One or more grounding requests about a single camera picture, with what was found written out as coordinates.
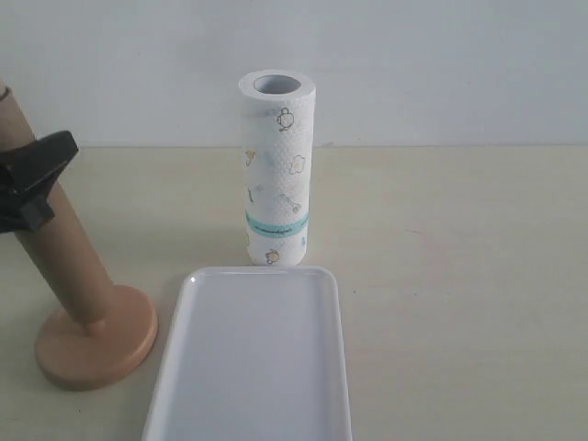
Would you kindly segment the brown cardboard tube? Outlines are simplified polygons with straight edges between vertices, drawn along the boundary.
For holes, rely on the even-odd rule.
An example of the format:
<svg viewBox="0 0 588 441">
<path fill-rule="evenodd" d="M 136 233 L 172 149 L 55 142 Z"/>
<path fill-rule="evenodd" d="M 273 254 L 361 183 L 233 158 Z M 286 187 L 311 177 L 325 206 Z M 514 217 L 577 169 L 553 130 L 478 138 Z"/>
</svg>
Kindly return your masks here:
<svg viewBox="0 0 588 441">
<path fill-rule="evenodd" d="M 38 138 L 13 96 L 1 87 L 1 153 Z M 113 285 L 87 238 L 59 178 L 50 195 L 54 218 L 35 232 L 14 232 L 71 319 L 81 325 L 106 316 Z"/>
</svg>

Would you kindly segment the printed white paper towel roll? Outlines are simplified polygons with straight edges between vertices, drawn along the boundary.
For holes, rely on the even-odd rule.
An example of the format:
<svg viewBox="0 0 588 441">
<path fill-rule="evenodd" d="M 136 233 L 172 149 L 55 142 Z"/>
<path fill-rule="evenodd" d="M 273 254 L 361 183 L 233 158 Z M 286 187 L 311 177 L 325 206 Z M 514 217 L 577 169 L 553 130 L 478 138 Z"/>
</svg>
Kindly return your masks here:
<svg viewBox="0 0 588 441">
<path fill-rule="evenodd" d="M 295 266 L 308 246 L 316 86 L 268 69 L 239 90 L 247 253 L 259 266 Z"/>
</svg>

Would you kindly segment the wooden paper towel holder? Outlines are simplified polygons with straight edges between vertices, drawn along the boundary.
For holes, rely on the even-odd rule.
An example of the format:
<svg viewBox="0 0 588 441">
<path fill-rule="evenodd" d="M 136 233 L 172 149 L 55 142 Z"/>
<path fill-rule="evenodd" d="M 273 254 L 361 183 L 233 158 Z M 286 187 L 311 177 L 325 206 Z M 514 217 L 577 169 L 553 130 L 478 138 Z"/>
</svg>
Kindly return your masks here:
<svg viewBox="0 0 588 441">
<path fill-rule="evenodd" d="M 64 309 L 41 326 L 34 344 L 36 362 L 51 383 L 65 390 L 96 390 L 136 369 L 158 334 L 151 299 L 136 288 L 116 285 L 106 316 L 81 325 Z"/>
</svg>

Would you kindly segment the white rectangular plastic tray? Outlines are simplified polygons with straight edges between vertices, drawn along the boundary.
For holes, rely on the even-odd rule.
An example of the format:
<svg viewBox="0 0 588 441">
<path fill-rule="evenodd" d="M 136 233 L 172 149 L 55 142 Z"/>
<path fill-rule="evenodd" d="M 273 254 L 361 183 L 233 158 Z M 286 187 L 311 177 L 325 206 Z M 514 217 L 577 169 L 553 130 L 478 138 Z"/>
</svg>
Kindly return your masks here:
<svg viewBox="0 0 588 441">
<path fill-rule="evenodd" d="M 349 440 L 334 275 L 211 266 L 180 289 L 145 440 Z"/>
</svg>

